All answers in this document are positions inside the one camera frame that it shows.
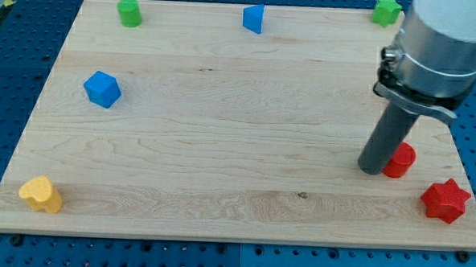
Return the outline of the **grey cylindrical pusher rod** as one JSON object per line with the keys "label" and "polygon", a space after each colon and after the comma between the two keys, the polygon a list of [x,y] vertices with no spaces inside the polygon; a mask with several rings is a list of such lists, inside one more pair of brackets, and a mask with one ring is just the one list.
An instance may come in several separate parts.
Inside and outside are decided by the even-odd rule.
{"label": "grey cylindrical pusher rod", "polygon": [[418,118],[389,102],[359,156],[360,170],[370,175],[381,174]]}

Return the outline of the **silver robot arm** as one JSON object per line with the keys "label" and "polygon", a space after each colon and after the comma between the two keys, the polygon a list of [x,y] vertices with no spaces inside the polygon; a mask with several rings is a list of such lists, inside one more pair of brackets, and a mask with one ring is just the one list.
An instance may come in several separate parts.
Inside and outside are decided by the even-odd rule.
{"label": "silver robot arm", "polygon": [[476,81],[476,0],[412,0],[384,47],[374,93],[388,100],[359,156],[378,175],[421,116],[447,125]]}

